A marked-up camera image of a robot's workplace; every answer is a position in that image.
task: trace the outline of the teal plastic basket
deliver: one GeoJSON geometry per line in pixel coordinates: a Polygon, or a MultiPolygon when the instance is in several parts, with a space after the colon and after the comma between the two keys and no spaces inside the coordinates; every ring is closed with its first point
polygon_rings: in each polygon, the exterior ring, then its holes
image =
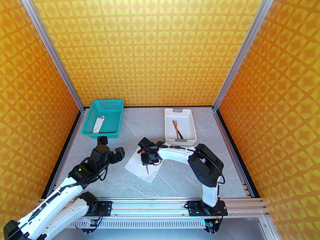
{"type": "Polygon", "coordinates": [[[88,116],[82,128],[82,134],[96,139],[99,136],[116,138],[120,132],[124,101],[122,99],[99,99],[91,103],[88,116]],[[97,117],[104,116],[99,133],[92,133],[97,117]]]}

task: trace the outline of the yellow geometric pattern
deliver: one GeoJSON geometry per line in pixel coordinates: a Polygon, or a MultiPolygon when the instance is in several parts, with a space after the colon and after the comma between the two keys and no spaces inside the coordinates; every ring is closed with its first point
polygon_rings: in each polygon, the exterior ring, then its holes
{"type": "Polygon", "coordinates": [[[261,0],[33,0],[85,106],[212,105],[261,0]]]}
{"type": "Polygon", "coordinates": [[[320,0],[275,0],[219,110],[285,240],[320,239],[320,0]]]}
{"type": "Polygon", "coordinates": [[[78,113],[20,0],[0,0],[0,239],[34,209],[78,113]]]}

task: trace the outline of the black mounting plate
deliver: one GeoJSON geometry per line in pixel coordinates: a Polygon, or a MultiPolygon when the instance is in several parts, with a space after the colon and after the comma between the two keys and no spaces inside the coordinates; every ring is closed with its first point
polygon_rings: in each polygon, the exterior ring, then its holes
{"type": "Polygon", "coordinates": [[[100,211],[103,217],[110,217],[112,211],[112,202],[98,201],[97,209],[88,216],[99,217],[100,211]]]}
{"type": "Polygon", "coordinates": [[[188,209],[190,217],[199,217],[199,216],[227,216],[228,211],[225,205],[225,202],[222,200],[218,200],[215,207],[210,207],[211,215],[208,215],[204,211],[204,207],[201,204],[201,200],[199,201],[187,201],[184,206],[188,209]]]}

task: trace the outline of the white plastic basket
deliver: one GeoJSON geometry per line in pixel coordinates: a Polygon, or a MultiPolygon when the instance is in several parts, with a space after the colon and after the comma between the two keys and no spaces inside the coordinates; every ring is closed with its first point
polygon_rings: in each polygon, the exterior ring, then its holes
{"type": "Polygon", "coordinates": [[[164,110],[165,141],[171,145],[192,146],[197,141],[192,112],[185,108],[166,108],[164,110]],[[177,139],[177,132],[172,123],[177,120],[177,128],[183,139],[177,139]]]}

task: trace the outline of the gray marble tabletop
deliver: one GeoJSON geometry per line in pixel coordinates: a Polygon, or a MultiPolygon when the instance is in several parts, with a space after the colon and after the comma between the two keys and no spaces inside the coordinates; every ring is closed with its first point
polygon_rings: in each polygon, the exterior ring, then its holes
{"type": "MultiPolygon", "coordinates": [[[[184,107],[191,109],[197,142],[211,149],[224,163],[223,175],[226,183],[220,187],[222,198],[245,197],[246,194],[233,165],[223,137],[218,129],[210,107],[184,107]]],[[[183,163],[164,160],[152,183],[147,183],[127,171],[124,166],[137,149],[138,142],[147,137],[152,142],[165,140],[164,107],[124,108],[118,138],[109,138],[112,151],[117,147],[125,149],[125,157],[117,164],[111,164],[104,181],[90,184],[85,191],[97,197],[186,197],[201,198],[202,185],[191,168],[183,163]]],[[[68,176],[72,168],[90,156],[97,140],[82,135],[81,130],[89,109],[85,111],[70,153],[65,161],[57,185],[68,176]]]]}

